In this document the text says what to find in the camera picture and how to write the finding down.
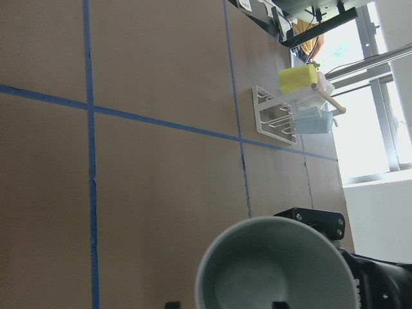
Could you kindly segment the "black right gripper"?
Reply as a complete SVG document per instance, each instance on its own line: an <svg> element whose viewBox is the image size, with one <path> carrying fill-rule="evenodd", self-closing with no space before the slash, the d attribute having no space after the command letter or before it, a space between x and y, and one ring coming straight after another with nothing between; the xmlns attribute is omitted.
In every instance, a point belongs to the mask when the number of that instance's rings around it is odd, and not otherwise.
<svg viewBox="0 0 412 309"><path fill-rule="evenodd" d="M274 214L296 220L325 235L342 241L346 221L338 212L294 207ZM341 250L357 288L358 308L411 308L411 265L381 261Z"/></svg>

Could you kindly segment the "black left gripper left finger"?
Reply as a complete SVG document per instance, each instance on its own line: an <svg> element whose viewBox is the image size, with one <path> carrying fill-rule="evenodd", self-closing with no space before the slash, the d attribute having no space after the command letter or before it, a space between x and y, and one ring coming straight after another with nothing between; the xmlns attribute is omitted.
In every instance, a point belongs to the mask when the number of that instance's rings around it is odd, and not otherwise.
<svg viewBox="0 0 412 309"><path fill-rule="evenodd" d="M170 302L166 302L165 309L180 309L180 302L179 301L170 301Z"/></svg>

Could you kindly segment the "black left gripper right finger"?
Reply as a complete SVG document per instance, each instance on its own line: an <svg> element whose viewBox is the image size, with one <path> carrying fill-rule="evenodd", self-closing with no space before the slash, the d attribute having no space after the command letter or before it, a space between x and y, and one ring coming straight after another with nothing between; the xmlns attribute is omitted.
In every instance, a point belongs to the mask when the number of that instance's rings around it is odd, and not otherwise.
<svg viewBox="0 0 412 309"><path fill-rule="evenodd" d="M288 309L288 304L284 301L274 301L272 303L272 309Z"/></svg>

